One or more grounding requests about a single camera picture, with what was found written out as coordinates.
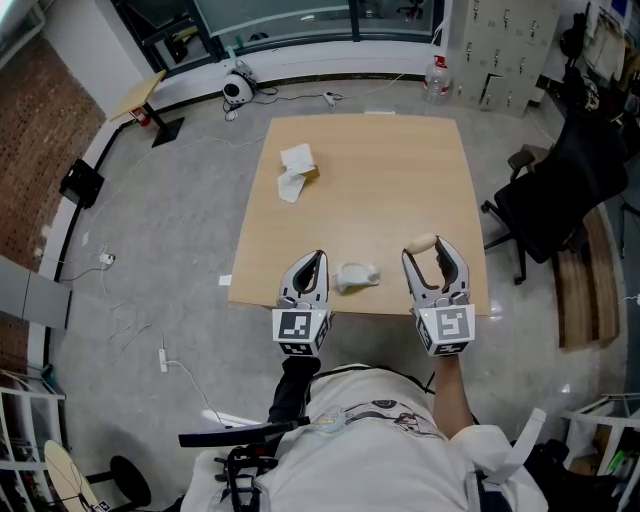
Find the white shelf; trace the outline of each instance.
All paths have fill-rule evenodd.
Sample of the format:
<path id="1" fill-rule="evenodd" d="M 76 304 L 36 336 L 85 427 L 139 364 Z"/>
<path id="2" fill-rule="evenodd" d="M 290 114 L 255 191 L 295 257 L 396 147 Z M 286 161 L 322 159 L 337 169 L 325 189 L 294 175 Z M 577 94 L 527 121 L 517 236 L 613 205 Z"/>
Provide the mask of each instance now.
<path id="1" fill-rule="evenodd" d="M 7 506 L 7 509 L 9 509 L 9 512 L 14 512 L 13 507 L 11 506 L 11 503 L 9 503 L 9 499 L 7 498 L 7 495 L 4 493 L 4 490 L 2 489 L 1 485 L 0 485 L 0 501 L 2 501 Z"/>
<path id="2" fill-rule="evenodd" d="M 39 494 L 47 502 L 54 501 L 53 495 L 49 486 L 47 485 L 46 477 L 46 464 L 44 460 L 41 460 L 39 447 L 44 446 L 44 442 L 48 438 L 53 439 L 58 443 L 62 443 L 62 432 L 60 428 L 60 415 L 58 411 L 59 401 L 64 400 L 65 396 L 56 393 L 44 380 L 40 378 L 28 377 L 26 375 L 20 375 L 13 372 L 6 372 L 0 370 L 0 375 L 11 378 L 11 387 L 0 387 L 0 423 L 2 425 L 2 432 L 4 442 L 7 445 L 9 452 L 9 460 L 0 461 L 0 470 L 14 471 L 17 481 L 18 494 L 25 500 L 27 512 L 35 512 L 35 509 L 29 498 L 26 486 L 22 480 L 23 472 L 30 472 L 33 476 L 33 481 L 37 487 Z M 18 421 L 18 428 L 20 431 L 21 439 L 24 439 L 31 447 L 31 457 L 33 461 L 23 462 L 16 461 L 14 455 L 14 448 L 9 438 L 9 431 L 7 429 L 7 421 L 5 417 L 5 402 L 3 395 L 11 395 L 12 402 L 16 404 L 16 415 Z M 46 439 L 41 439 L 38 442 L 37 431 L 40 432 L 42 437 L 43 428 L 36 429 L 36 422 L 34 422 L 34 404 L 36 401 L 44 400 L 45 407 L 36 407 L 36 415 L 39 421 L 38 425 L 44 422 L 46 427 Z M 0 495 L 0 499 L 7 502 L 4 493 Z"/>

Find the locker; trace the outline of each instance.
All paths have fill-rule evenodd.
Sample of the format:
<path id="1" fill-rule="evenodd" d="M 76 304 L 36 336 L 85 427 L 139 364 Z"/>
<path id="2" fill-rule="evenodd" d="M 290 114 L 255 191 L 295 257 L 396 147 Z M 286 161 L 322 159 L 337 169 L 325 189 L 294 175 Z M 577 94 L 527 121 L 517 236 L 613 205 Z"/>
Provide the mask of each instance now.
<path id="1" fill-rule="evenodd" d="M 549 51 L 560 0 L 457 1 L 452 104 L 521 116 Z"/>
<path id="2" fill-rule="evenodd" d="M 486 77 L 487 73 L 477 66 L 468 68 L 465 75 L 454 79 L 451 103 L 458 107 L 479 108 Z"/>
<path id="3" fill-rule="evenodd" d="M 507 85 L 509 80 L 501 76 L 491 76 L 488 79 L 486 88 L 480 97 L 481 110 L 498 110 L 507 96 Z"/>

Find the white t-shirt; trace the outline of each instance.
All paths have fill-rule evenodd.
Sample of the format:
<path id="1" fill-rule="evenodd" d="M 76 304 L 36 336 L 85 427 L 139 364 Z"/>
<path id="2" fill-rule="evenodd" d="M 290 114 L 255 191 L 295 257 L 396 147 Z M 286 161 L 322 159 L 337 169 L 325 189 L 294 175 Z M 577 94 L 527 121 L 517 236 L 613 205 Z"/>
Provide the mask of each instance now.
<path id="1" fill-rule="evenodd" d="M 469 472 L 494 471 L 511 446 L 495 426 L 468 427 L 448 440 L 436 428 L 426 394 L 385 370 L 350 371 L 311 387 L 312 424 L 287 433 L 278 467 L 259 478 L 271 510 L 466 511 Z M 224 484 L 219 451 L 198 457 L 183 511 L 206 512 Z M 515 511 L 546 511 L 524 469 L 502 486 Z"/>

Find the brick wall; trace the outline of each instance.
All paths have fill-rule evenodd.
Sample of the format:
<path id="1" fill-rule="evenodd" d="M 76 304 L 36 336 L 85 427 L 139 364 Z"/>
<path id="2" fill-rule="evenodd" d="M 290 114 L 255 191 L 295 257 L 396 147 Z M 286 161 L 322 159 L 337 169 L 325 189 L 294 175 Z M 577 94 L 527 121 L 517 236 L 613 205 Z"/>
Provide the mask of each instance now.
<path id="1" fill-rule="evenodd" d="M 0 254 L 37 271 L 42 228 L 60 203 L 60 180 L 81 158 L 104 114 L 46 39 L 0 70 Z M 26 367 L 28 323 L 0 314 L 0 368 Z"/>

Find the electrical outlet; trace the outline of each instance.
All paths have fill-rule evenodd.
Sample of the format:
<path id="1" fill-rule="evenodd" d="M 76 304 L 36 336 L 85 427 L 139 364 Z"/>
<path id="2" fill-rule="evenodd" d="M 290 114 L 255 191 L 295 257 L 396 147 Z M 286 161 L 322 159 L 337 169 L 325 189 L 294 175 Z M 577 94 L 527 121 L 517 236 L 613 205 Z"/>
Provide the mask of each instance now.
<path id="1" fill-rule="evenodd" d="M 104 263 L 107 266 L 113 265 L 113 262 L 116 261 L 115 254 L 104 253 L 100 255 L 100 263 Z"/>
<path id="2" fill-rule="evenodd" d="M 169 365 L 167 364 L 167 353 L 163 348 L 158 350 L 158 355 L 160 357 L 160 371 L 162 373 L 167 373 L 169 371 Z"/>

